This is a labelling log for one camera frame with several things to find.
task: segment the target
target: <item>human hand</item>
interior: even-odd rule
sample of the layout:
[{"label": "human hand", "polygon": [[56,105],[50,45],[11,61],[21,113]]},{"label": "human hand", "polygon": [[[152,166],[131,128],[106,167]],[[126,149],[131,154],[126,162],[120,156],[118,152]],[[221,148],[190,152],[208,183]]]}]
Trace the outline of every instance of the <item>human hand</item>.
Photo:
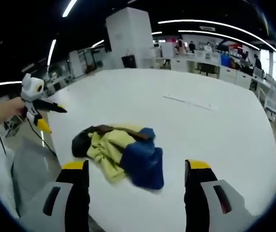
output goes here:
[{"label": "human hand", "polygon": [[25,102],[20,97],[0,103],[0,124],[13,116],[22,115],[24,107]]}]

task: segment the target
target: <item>white pillar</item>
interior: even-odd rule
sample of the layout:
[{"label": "white pillar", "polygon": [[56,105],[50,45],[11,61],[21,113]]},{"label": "white pillar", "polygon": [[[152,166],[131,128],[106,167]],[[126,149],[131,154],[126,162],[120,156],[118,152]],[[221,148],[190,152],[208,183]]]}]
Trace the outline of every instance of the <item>white pillar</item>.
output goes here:
[{"label": "white pillar", "polygon": [[72,73],[74,77],[82,76],[83,70],[82,65],[80,63],[78,51],[72,51],[69,53],[69,60],[71,63]]},{"label": "white pillar", "polygon": [[124,8],[106,19],[109,40],[117,68],[123,68],[122,58],[134,55],[138,68],[142,59],[150,56],[153,47],[148,12]]}]

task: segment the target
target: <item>yellow cloth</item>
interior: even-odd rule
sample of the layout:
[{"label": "yellow cloth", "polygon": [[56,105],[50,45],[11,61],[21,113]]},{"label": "yellow cloth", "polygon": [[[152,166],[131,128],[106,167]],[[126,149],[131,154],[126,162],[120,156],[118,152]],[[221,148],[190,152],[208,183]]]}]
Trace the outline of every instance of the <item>yellow cloth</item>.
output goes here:
[{"label": "yellow cloth", "polygon": [[[110,126],[115,128],[127,128],[135,132],[142,130],[142,127],[128,124]],[[127,147],[127,145],[134,143],[135,139],[122,130],[113,130],[106,133],[104,136],[101,136],[96,132],[89,133],[89,137],[92,139],[92,142],[87,151],[87,155],[91,157],[94,162],[101,165],[105,177],[110,182],[117,182],[124,179],[126,173],[124,169],[120,167],[122,151]]]}]

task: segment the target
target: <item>pile of clothes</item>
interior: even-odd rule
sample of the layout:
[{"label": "pile of clothes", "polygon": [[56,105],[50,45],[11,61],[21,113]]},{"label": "pile of clothes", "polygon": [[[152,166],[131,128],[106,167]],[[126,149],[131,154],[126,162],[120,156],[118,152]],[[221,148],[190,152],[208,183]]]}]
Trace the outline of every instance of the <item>pile of clothes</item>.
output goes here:
[{"label": "pile of clothes", "polygon": [[161,189],[163,151],[155,147],[154,138],[151,128],[127,124],[92,126],[73,139],[72,153],[100,164],[112,183],[129,176],[138,187]]}]

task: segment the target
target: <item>paper on table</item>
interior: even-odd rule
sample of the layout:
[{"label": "paper on table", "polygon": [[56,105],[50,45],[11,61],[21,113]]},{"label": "paper on table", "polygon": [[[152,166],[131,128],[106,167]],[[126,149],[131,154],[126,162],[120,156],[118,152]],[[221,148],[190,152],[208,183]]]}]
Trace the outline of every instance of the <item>paper on table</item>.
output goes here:
[{"label": "paper on table", "polygon": [[205,104],[205,103],[201,103],[201,102],[197,102],[196,100],[185,100],[185,99],[181,99],[179,97],[176,97],[176,96],[173,96],[173,95],[163,95],[164,98],[167,98],[167,99],[171,99],[171,100],[175,100],[175,101],[178,101],[178,102],[183,102],[183,103],[186,103],[186,104],[190,104],[190,105],[193,105],[193,106],[196,106],[196,107],[199,107],[199,108],[203,108],[205,110],[217,110],[217,108],[211,104]]}]

